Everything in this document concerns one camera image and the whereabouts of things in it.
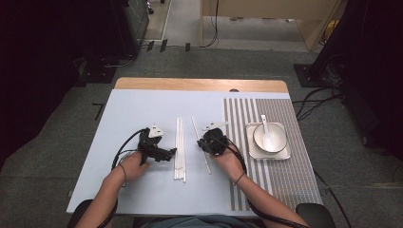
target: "black cable on floor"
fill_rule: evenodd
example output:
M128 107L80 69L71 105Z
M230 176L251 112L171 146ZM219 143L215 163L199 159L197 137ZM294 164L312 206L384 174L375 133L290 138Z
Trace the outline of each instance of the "black cable on floor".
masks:
M318 172L317 172L315 169L314 169L314 173L315 173L315 176L317 176L317 177L320 179L320 181L322 181L322 183L326 185L326 187L327 187L327 189L329 190L330 194L332 195L333 199L335 199L335 201L336 201L336 203L337 203L337 205L338 205L338 208L340 209L341 213L343 214L344 218L346 219L347 224L349 225L349 228L352 228L352 224L350 223L349 219L347 218L347 214L344 212L344 209L343 209L343 207L341 206L341 203L340 203L340 201L338 200L338 198L336 197L336 194L333 192L332 188L331 188L331 187L327 184L327 182L318 174Z

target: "wooden table edge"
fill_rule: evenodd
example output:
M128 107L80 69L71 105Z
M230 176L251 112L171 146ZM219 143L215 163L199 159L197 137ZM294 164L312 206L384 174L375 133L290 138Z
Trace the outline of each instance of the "wooden table edge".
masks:
M189 90L288 93L287 84L280 80L128 78L117 80L115 89Z

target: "spoon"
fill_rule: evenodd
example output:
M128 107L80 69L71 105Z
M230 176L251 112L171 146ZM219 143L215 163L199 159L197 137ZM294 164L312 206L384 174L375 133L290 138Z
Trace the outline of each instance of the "spoon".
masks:
M263 129L264 129L264 135L263 135L263 147L267 151L274 151L275 150L275 144L272 141L272 138L270 137L269 133L269 127L267 126L267 121L266 121L266 116L261 115L261 120L263 121Z

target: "hand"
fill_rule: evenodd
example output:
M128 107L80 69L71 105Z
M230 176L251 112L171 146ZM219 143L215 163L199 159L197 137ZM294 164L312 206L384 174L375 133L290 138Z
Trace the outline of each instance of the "hand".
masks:
M230 144L229 147L239 153L233 144ZM228 175L231 181L236 181L244 173L240 160L229 149L225 149L221 155L210 155L210 157Z
M135 152L135 153L132 153L131 155L127 156L124 159L124 161L121 162L121 166L125 169L125 174L126 174L126 178L127 178L126 181L136 180L150 166L150 164L147 162L140 165L141 161L142 161L142 153Z

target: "gray carpet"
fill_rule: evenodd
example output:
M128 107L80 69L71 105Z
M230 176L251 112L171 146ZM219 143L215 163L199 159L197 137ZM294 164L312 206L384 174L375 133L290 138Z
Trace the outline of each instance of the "gray carpet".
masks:
M315 53L168 47L160 52L142 49L120 77L180 77L283 80L293 101L311 88L301 88L294 63L309 64ZM99 119L113 85L74 87L52 114L38 137L6 161L0 175L0 227L65 227L68 192L74 189ZM322 91L316 98L326 98ZM361 145L348 108L333 100L299 122L313 167L340 200L353 227L403 227L403 191L390 183L401 163L382 149ZM395 182L403 181L403 168ZM347 227L329 191L318 181L325 206L337 227ZM132 218L119 217L115 227L130 227Z

